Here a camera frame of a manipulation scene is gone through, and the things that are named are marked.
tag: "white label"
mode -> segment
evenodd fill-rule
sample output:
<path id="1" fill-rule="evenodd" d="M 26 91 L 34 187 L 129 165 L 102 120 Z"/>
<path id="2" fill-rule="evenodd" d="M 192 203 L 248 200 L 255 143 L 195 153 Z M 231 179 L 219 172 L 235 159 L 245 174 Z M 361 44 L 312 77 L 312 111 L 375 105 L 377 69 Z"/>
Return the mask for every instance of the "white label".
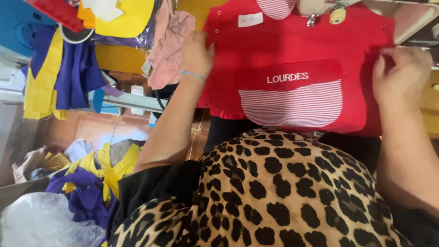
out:
<path id="1" fill-rule="evenodd" d="M 264 22 L 264 18 L 261 13 L 253 15 L 240 15 L 238 17 L 238 27 L 249 27 Z"/>
<path id="2" fill-rule="evenodd" d="M 142 66 L 142 71 L 145 73 L 147 78 L 149 77 L 149 72 L 151 71 L 151 67 L 152 67 L 151 62 L 149 61 L 149 59 L 146 59 L 145 63 Z"/>

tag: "hand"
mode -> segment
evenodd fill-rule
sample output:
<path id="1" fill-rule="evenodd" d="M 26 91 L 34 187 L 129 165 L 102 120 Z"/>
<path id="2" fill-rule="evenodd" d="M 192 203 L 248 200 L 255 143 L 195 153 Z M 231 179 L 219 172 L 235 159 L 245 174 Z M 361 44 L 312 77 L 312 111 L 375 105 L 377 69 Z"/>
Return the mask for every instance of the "hand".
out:
<path id="1" fill-rule="evenodd" d="M 390 56 L 395 66 L 386 72 L 383 56 Z M 395 107 L 419 109 L 422 90 L 428 82 L 432 57 L 421 48 L 381 50 L 373 72 L 373 90 L 380 110 Z"/>
<path id="2" fill-rule="evenodd" d="M 198 74 L 207 79 L 213 67 L 215 57 L 215 44 L 206 49 L 205 32 L 191 32 L 183 45 L 183 71 Z"/>

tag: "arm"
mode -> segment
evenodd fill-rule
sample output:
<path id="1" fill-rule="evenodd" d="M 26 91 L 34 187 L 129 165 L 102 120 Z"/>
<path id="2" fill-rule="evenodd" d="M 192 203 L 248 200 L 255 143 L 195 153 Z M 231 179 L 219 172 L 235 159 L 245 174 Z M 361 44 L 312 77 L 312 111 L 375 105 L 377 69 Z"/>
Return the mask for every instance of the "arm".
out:
<path id="1" fill-rule="evenodd" d="M 387 200 L 424 209 L 439 218 L 439 159 L 418 107 L 432 59 L 421 49 L 383 50 L 395 67 L 385 72 L 381 56 L 374 69 L 374 95 L 383 129 L 378 190 Z"/>
<path id="2" fill-rule="evenodd" d="M 206 34 L 192 32 L 183 47 L 183 71 L 209 76 L 213 66 L 214 46 L 205 46 Z M 166 110 L 152 130 L 139 154 L 134 173 L 144 169 L 179 164 L 185 161 L 195 107 L 205 80 L 183 74 Z"/>

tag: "red and white striped fabric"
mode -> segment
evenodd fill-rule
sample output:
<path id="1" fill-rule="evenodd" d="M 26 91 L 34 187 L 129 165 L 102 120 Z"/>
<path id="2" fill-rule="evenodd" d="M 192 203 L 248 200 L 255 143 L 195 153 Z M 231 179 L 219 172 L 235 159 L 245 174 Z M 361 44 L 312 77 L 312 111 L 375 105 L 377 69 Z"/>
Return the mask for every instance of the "red and white striped fabric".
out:
<path id="1" fill-rule="evenodd" d="M 296 0 L 256 0 L 264 14 L 275 20 L 283 20 L 291 14 Z"/>
<path id="2" fill-rule="evenodd" d="M 238 90 L 245 115 L 264 126 L 325 127 L 342 112 L 341 81 L 292 91 Z"/>

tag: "tiled floor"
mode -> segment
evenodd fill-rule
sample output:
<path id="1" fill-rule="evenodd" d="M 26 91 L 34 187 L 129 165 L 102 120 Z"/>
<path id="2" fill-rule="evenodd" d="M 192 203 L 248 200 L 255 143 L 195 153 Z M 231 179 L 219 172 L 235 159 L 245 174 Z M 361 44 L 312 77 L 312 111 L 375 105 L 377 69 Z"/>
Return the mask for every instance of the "tiled floor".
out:
<path id="1" fill-rule="evenodd" d="M 151 92 L 148 80 L 141 75 L 130 73 L 111 72 L 122 89 L 130 91 L 131 85 L 141 85 L 145 94 Z M 97 114 L 87 112 L 69 111 L 68 119 L 61 121 L 52 117 L 47 120 L 42 143 L 48 146 L 54 145 L 66 150 L 75 140 L 86 140 L 98 150 L 104 143 L 112 144 L 126 138 L 146 140 L 152 130 L 149 127 L 150 112 L 144 115 L 134 115 L 129 109 L 124 109 L 122 116 Z M 209 110 L 197 109 L 191 129 L 191 145 L 187 159 L 198 159 L 203 151 L 210 128 Z"/>

